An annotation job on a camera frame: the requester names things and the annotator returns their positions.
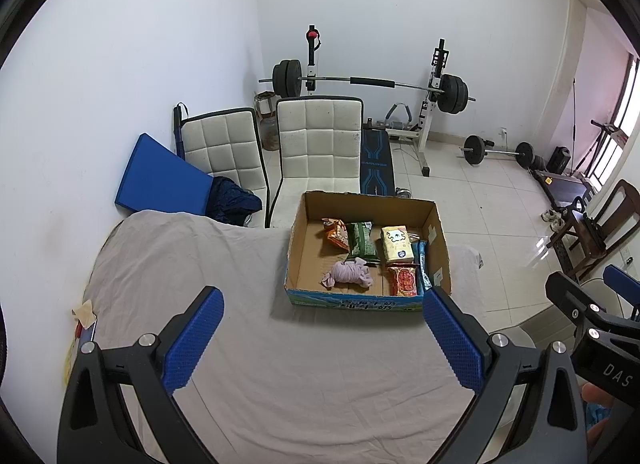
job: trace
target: window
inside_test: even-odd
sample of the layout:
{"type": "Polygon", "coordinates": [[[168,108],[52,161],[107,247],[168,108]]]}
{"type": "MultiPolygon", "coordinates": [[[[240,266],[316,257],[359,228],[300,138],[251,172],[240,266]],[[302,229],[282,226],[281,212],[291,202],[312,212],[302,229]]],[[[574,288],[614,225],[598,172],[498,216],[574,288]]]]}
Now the window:
{"type": "MultiPolygon", "coordinates": [[[[638,59],[630,55],[629,71],[612,120],[612,123],[620,127],[627,136],[631,136],[631,132],[636,126],[638,115],[640,115],[639,67],[638,59]]],[[[621,156],[622,148],[610,136],[606,136],[606,139],[596,151],[595,162],[591,165],[592,168],[588,173],[588,178],[597,191],[600,191],[607,182],[621,156]]]]}

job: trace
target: finger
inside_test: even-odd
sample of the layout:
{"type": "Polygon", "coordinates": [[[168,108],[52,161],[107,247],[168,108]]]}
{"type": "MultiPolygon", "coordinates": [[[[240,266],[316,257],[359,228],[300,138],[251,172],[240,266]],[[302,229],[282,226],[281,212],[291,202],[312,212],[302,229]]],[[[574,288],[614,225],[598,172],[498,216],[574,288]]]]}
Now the finger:
{"type": "Polygon", "coordinates": [[[598,439],[602,435],[602,430],[604,430],[608,421],[609,421],[608,418],[603,419],[598,424],[596,424],[595,426],[592,426],[589,429],[589,431],[587,432],[587,446],[591,447],[597,443],[598,439]]]}
{"type": "Polygon", "coordinates": [[[582,387],[582,399],[586,402],[601,404],[605,408],[613,406],[613,397],[591,383],[586,383],[582,387]]]}

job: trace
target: orange snack package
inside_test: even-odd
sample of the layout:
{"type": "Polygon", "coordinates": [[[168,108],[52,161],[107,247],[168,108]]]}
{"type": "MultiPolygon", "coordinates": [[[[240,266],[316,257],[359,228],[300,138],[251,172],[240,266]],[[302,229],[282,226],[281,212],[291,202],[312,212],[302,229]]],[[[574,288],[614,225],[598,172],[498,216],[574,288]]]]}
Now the orange snack package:
{"type": "Polygon", "coordinates": [[[415,266],[387,266],[392,276],[392,297],[416,297],[415,266]]]}
{"type": "Polygon", "coordinates": [[[324,223],[324,234],[331,244],[339,248],[349,251],[349,236],[347,235],[347,227],[340,219],[322,219],[324,223]]]}

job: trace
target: pink cloth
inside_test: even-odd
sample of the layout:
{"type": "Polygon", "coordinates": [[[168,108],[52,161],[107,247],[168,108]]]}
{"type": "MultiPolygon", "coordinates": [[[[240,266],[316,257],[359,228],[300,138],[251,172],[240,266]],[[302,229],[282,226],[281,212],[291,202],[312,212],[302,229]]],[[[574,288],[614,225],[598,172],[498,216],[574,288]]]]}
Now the pink cloth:
{"type": "Polygon", "coordinates": [[[366,261],[361,258],[356,258],[353,262],[336,262],[331,272],[322,279],[322,285],[330,289],[334,287],[335,282],[345,282],[368,289],[373,284],[373,278],[366,264],[366,261]]]}

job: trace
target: cardboard box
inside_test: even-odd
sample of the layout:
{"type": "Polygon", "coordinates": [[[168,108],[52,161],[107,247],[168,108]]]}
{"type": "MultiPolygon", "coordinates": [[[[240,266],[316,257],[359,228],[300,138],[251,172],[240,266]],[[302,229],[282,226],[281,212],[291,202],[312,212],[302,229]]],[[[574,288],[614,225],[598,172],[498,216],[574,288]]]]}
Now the cardboard box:
{"type": "Polygon", "coordinates": [[[336,283],[331,290],[322,277],[347,253],[324,240],[324,217],[349,222],[373,222],[371,238],[384,261],[380,231],[384,226],[407,226],[409,233],[429,241],[428,276],[451,294],[449,253],[434,202],[398,199],[357,193],[308,191],[300,199],[293,224],[284,287],[291,303],[337,309],[370,309],[377,311],[420,311],[422,296],[392,297],[391,277],[383,265],[371,266],[374,283],[369,289],[357,284],[336,283]]]}

